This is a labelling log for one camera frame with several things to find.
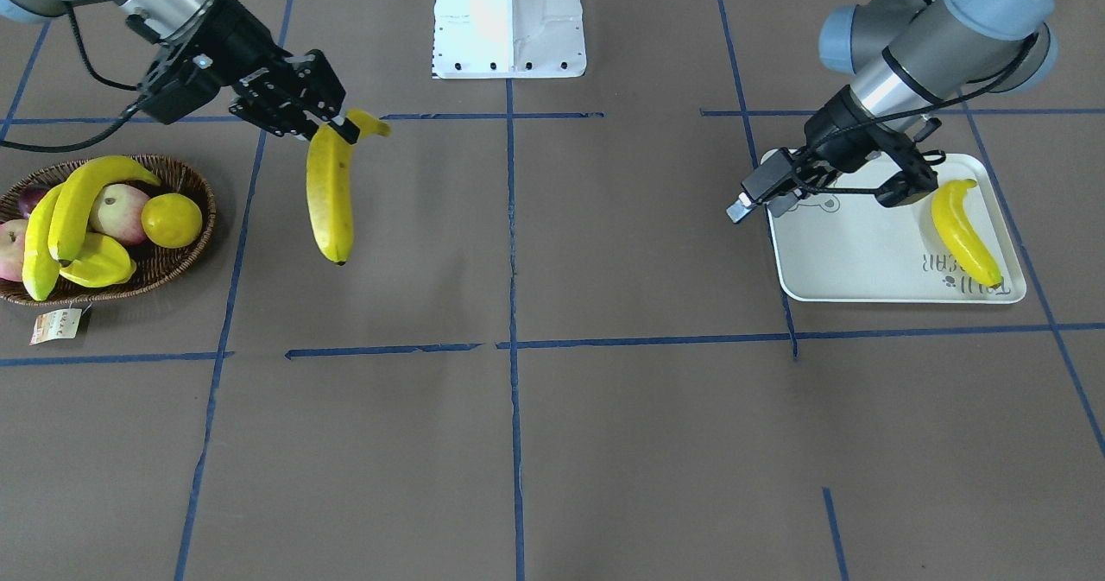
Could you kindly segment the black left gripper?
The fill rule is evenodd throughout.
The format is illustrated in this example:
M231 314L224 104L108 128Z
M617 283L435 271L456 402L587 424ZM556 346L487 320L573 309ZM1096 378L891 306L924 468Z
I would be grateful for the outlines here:
M872 196L880 205L908 205L939 187L937 172L917 142L869 113L851 86L836 91L804 124L804 192L824 194L840 175L853 175L884 154L899 168L876 188L839 188L839 194Z

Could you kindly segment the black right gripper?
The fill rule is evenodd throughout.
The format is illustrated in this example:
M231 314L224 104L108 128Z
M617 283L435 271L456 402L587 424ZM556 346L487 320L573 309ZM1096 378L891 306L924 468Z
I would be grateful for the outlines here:
M332 126L356 145L360 110L344 110L343 81L319 49L295 55L240 0L208 0L186 42L186 54L210 61L202 73L236 93L229 112L272 136L312 139Z

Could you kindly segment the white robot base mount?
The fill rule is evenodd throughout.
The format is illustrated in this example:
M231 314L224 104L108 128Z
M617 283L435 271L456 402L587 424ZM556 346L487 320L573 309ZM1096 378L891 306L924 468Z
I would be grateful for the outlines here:
M432 77L585 76L583 0L434 0Z

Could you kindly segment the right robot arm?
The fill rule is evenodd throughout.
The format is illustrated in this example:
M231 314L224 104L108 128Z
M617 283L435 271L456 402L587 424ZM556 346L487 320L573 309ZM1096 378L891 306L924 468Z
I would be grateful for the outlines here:
M366 125L344 112L343 82L319 50L295 55L240 0L3 0L15 22L60 17L78 29L75 8L114 3L126 25L158 54L133 85L134 103L119 122L141 112L162 124L179 122L234 91L229 110L272 136L311 140L323 128L356 142Z

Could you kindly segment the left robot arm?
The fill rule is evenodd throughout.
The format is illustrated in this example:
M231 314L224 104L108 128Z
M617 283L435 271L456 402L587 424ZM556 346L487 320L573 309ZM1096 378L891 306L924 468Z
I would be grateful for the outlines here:
M796 196L821 194L873 154L899 171L869 188L880 205L909 204L938 187L936 157L917 148L935 125L911 126L956 97L1032 88L1057 62L1054 0L869 0L836 8L818 35L827 68L851 81L806 122L793 161Z

